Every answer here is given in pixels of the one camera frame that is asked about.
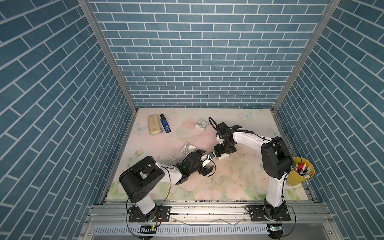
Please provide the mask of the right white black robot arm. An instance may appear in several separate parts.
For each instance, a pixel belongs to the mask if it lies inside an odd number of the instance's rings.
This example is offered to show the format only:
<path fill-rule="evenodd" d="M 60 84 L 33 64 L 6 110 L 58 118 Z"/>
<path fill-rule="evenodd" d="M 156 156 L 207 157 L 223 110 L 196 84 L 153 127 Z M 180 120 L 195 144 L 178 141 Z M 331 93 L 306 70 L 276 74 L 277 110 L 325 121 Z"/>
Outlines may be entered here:
<path fill-rule="evenodd" d="M 229 127 L 224 122 L 217 124 L 213 118 L 209 118 L 209 123 L 216 131 L 216 158 L 222 160 L 236 152 L 236 144 L 245 145 L 261 153 L 263 169 L 269 176 L 265 206 L 273 209 L 283 206 L 286 177 L 294 163 L 285 141 L 281 137 L 267 139 L 239 125 Z"/>

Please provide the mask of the white jewelry box base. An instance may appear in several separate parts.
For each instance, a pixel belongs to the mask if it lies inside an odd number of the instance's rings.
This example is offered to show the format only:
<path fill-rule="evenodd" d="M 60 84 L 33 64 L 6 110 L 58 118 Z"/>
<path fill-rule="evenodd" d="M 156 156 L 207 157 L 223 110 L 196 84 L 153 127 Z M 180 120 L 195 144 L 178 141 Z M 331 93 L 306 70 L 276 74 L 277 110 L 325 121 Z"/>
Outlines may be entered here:
<path fill-rule="evenodd" d="M 229 156 L 230 156 L 229 154 L 220 154 L 220 155 L 217 155 L 217 159 L 219 161 L 222 161 L 222 160 L 228 159 Z"/>

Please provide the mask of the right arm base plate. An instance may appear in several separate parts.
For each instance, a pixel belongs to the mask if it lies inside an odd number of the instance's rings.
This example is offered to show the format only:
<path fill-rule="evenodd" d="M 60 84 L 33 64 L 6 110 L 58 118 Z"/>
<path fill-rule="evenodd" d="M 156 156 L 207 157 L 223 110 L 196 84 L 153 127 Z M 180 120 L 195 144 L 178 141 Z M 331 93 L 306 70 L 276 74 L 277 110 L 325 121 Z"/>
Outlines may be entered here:
<path fill-rule="evenodd" d="M 291 220 L 291 216 L 285 204 L 282 204 L 277 208 L 270 204 L 247 205 L 245 206 L 245 210 L 249 213 L 252 222 L 288 222 Z"/>

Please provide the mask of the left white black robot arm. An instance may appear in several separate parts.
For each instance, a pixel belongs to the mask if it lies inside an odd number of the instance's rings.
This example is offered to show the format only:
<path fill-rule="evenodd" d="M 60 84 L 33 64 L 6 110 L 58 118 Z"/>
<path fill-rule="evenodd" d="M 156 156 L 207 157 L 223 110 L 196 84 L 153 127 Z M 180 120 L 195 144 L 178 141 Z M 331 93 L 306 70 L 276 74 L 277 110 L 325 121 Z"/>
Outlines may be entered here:
<path fill-rule="evenodd" d="M 181 185 L 190 175 L 198 173 L 210 177 L 216 171 L 213 162 L 214 153 L 205 154 L 196 150 L 173 167 L 158 163 L 152 156 L 147 156 L 119 176 L 119 182 L 131 203 L 135 204 L 143 215 L 152 214 L 157 205 L 150 197 L 152 189 L 160 182 Z"/>

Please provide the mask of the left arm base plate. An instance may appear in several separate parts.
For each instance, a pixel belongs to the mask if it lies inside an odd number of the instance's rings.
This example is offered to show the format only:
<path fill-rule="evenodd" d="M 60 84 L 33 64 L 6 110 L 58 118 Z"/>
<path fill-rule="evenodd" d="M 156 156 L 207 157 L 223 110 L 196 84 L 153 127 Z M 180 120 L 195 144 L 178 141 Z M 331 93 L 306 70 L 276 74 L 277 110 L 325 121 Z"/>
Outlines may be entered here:
<path fill-rule="evenodd" d="M 155 209 L 151 210 L 147 214 L 143 214 L 142 211 L 137 206 L 131 206 L 129 208 L 129 223 L 160 223 L 160 222 L 169 222 L 171 215 L 170 206 L 155 206 Z"/>

